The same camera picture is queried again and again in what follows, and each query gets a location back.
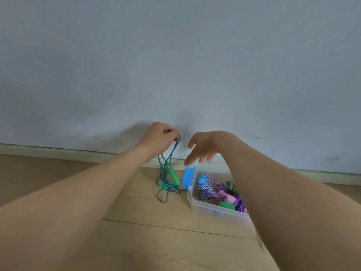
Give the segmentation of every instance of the white wall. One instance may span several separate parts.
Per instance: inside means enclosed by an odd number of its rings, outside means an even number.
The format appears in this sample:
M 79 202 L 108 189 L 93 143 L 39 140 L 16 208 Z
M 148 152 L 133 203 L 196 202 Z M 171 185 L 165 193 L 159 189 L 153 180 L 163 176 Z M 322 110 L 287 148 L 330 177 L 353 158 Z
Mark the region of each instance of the white wall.
M 361 173 L 361 0 L 1 0 L 0 142 L 121 152 L 148 122 Z

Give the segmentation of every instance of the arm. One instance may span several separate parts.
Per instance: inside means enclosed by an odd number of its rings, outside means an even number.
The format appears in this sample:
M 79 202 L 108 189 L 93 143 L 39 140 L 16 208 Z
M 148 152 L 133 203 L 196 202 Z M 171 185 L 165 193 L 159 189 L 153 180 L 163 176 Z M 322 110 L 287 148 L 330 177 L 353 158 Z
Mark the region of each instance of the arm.
M 220 153 L 281 270 L 359 270 L 361 205 L 268 158 L 228 132 L 199 132 L 184 165 Z
M 154 123 L 135 147 L 108 163 L 1 207 L 0 270 L 59 269 L 94 232 L 129 177 L 178 135 Z

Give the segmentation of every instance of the jump rope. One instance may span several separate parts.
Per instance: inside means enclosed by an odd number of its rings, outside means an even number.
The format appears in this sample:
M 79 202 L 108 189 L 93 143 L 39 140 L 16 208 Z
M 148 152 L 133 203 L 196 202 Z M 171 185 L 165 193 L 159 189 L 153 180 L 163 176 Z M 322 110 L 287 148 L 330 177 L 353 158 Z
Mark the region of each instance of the jump rope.
M 168 200 L 169 192 L 176 192 L 176 193 L 180 194 L 182 191 L 187 191 L 186 189 L 178 188 L 179 184 L 181 183 L 181 180 L 177 177 L 173 168 L 170 166 L 170 162 L 172 161 L 173 152 L 177 148 L 177 145 L 179 144 L 180 140 L 181 140 L 181 136 L 179 135 L 178 141 L 175 142 L 174 148 L 167 159 L 163 156 L 163 154 L 160 155 L 162 157 L 162 159 L 164 160 L 164 164 L 162 164 L 162 161 L 161 161 L 160 157 L 158 156 L 158 161 L 160 164 L 160 168 L 159 168 L 160 176 L 157 178 L 156 184 L 160 187 L 160 189 L 157 193 L 157 199 L 162 203 L 165 203 Z M 169 182 L 167 180 L 168 174 L 171 176 L 173 183 Z M 166 196 L 165 200 L 161 200 L 161 198 L 159 198 L 159 193 L 161 191 L 167 191 L 167 196 Z

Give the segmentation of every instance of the hand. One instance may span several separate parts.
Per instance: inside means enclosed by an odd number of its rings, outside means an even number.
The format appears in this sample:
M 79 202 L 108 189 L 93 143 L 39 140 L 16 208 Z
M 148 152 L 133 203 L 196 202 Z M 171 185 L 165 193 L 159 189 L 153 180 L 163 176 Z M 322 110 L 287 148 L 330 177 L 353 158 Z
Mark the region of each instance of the hand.
M 188 148 L 193 148 L 187 159 L 184 161 L 184 165 L 188 166 L 199 159 L 202 164 L 207 161 L 211 161 L 214 156 L 219 153 L 218 144 L 222 139 L 228 139 L 228 136 L 234 136 L 232 133 L 225 131 L 212 131 L 212 132 L 197 132 L 189 140 Z
M 138 146 L 142 146 L 147 159 L 154 158 L 166 151 L 173 141 L 178 141 L 179 130 L 165 123 L 152 123 L 144 132 Z

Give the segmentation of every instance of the baseboard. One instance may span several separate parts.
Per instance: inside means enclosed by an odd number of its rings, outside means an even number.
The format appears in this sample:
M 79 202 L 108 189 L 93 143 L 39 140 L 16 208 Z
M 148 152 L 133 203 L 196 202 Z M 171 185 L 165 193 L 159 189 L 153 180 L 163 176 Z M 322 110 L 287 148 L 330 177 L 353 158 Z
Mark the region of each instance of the baseboard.
M 87 161 L 92 163 L 104 163 L 117 156 L 117 154 L 104 153 L 104 152 L 23 146 L 23 145 L 7 145 L 7 144 L 0 144 L 0 154 L 62 159 L 62 160 L 72 160 L 72 161 Z M 159 167 L 158 159 L 153 158 L 149 162 L 145 163 L 143 166 L 158 168 Z M 219 174 L 230 173 L 227 165 L 225 164 L 206 162 L 204 164 L 198 163 L 197 166 L 202 171 L 209 173 L 219 173 Z M 183 165 L 183 160 L 181 159 L 173 159 L 172 167 L 175 170 L 185 169 L 185 166 Z M 311 171 L 311 170 L 296 170 L 296 171 L 319 182 L 337 183 L 337 184 L 345 184 L 345 185 L 361 185 L 361 175 L 359 174 L 334 173 L 334 172 Z

